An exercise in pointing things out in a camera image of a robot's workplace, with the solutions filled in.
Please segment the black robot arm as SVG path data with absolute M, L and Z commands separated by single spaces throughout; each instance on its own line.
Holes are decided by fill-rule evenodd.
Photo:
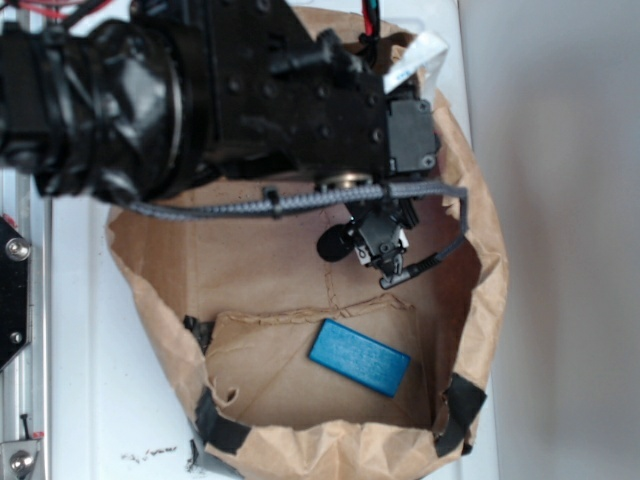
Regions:
M 1 33 L 1 164 L 125 204 L 217 179 L 380 178 L 381 78 L 283 1 L 142 1 L 77 37 Z

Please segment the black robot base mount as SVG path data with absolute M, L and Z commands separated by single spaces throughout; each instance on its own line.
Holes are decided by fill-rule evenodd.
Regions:
M 1 216 L 1 371 L 31 342 L 31 244 Z

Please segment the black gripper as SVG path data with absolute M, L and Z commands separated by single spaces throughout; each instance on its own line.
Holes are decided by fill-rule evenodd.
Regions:
M 382 178 L 381 78 L 332 31 L 308 33 L 283 1 L 137 1 L 182 89 L 182 148 L 230 179 Z

